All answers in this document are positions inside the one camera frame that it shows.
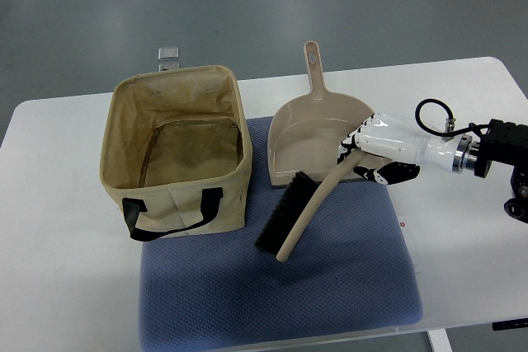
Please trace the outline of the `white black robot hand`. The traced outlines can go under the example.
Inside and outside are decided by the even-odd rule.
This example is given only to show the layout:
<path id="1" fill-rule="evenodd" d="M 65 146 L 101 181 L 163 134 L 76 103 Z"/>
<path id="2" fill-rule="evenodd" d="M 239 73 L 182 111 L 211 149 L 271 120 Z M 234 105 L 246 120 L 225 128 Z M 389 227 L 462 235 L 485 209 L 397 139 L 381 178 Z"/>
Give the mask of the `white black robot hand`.
<path id="1" fill-rule="evenodd" d="M 368 181 L 393 185 L 416 178 L 426 164 L 456 173 L 473 169 L 478 146 L 467 134 L 443 137 L 427 132 L 409 118 L 378 113 L 344 138 L 338 146 L 337 161 L 343 162 L 357 150 L 386 158 L 389 163 L 380 168 L 356 166 L 353 171 Z"/>

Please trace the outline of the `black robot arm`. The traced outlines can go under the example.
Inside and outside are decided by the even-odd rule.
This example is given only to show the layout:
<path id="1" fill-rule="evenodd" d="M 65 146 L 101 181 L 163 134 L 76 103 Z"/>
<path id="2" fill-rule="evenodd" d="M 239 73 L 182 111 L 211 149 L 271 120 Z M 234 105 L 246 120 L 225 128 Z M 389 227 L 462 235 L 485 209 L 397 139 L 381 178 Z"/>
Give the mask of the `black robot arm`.
<path id="1" fill-rule="evenodd" d="M 436 104 L 446 112 L 445 130 L 435 131 L 422 121 L 422 107 Z M 527 127 L 492 119 L 486 124 L 470 123 L 462 129 L 455 128 L 455 117 L 443 101 L 428 98 L 417 104 L 414 112 L 417 125 L 426 133 L 455 143 L 455 153 L 450 161 L 452 171 L 469 169 L 477 177 L 488 175 L 495 162 L 512 166 L 510 179 L 512 197 L 504 204 L 510 217 L 527 222 Z"/>

